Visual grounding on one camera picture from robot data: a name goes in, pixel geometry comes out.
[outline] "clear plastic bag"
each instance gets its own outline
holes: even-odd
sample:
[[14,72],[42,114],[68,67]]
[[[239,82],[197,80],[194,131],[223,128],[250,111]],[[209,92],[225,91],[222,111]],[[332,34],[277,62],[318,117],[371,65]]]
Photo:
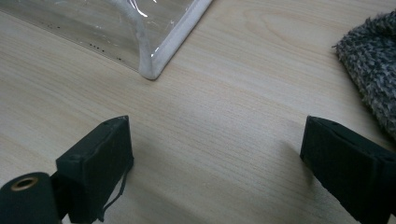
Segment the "clear plastic bag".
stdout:
[[211,0],[2,0],[0,10],[155,79]]

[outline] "wooden table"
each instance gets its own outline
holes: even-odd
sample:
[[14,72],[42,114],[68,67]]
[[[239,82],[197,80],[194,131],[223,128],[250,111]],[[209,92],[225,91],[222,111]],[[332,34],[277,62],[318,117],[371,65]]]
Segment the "wooden table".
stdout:
[[96,125],[129,115],[135,165],[105,223],[356,223],[300,160],[304,123],[396,148],[332,48],[395,6],[217,0],[156,81],[0,13],[0,185],[52,174]]

